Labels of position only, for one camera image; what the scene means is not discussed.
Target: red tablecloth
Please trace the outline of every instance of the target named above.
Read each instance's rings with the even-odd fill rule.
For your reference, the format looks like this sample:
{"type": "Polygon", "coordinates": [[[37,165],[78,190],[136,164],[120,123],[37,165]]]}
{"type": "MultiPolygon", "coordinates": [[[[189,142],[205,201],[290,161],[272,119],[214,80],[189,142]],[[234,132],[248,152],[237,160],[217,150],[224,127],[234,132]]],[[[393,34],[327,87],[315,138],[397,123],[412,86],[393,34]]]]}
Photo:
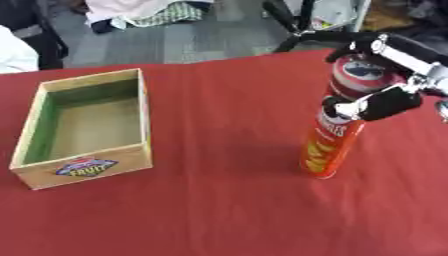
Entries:
{"type": "Polygon", "coordinates": [[[0,77],[5,256],[448,255],[448,126],[432,100],[371,123],[337,176],[298,169],[327,51],[140,65],[155,168],[32,192],[8,164],[39,81],[0,77]]]}

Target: floor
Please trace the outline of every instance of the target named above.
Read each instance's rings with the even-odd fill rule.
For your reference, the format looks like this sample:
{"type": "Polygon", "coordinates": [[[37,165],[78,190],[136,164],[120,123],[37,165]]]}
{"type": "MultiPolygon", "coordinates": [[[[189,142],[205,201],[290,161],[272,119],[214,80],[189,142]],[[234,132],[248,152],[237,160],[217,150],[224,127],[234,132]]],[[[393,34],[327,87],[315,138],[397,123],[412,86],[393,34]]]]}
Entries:
{"type": "MultiPolygon", "coordinates": [[[[56,30],[69,45],[66,67],[127,63],[192,63],[271,52],[287,37],[262,18],[262,0],[217,0],[203,21],[94,34],[85,17],[53,9],[56,30]]],[[[308,49],[318,46],[301,46],[308,49]]]]}

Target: robotic hand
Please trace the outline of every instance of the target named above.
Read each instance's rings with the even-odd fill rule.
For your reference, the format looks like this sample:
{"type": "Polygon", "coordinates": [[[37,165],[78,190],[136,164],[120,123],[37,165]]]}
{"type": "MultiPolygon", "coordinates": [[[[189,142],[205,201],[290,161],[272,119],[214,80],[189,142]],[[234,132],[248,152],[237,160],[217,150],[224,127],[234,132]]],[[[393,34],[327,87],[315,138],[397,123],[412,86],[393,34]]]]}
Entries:
{"type": "MultiPolygon", "coordinates": [[[[394,69],[407,81],[353,102],[330,97],[323,105],[334,116],[374,121],[419,107],[422,94],[448,97],[448,57],[445,55],[402,36],[384,33],[376,38],[360,38],[336,50],[327,61],[334,62],[346,54],[357,53],[372,63],[394,69]]],[[[436,109],[448,123],[448,100],[437,102],[436,109]]]]}

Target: chair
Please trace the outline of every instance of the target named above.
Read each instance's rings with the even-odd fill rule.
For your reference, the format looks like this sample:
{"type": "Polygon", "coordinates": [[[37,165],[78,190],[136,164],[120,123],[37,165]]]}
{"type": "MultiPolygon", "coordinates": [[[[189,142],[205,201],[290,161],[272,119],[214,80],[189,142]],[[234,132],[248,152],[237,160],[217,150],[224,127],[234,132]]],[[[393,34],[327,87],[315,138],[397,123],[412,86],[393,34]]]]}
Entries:
{"type": "Polygon", "coordinates": [[[40,34],[22,38],[39,54],[39,69],[63,68],[69,49],[41,13],[35,0],[0,0],[0,25],[11,31],[39,26],[40,34]]]}

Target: can lid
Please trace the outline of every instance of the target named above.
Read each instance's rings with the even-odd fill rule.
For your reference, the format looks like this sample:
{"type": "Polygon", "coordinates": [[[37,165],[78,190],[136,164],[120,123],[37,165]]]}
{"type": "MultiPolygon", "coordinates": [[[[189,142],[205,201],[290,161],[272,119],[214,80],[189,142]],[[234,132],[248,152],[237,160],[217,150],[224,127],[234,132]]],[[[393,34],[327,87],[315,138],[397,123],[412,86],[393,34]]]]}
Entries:
{"type": "Polygon", "coordinates": [[[358,55],[339,58],[333,68],[336,81],[355,94],[369,94],[403,79],[358,55]]]}

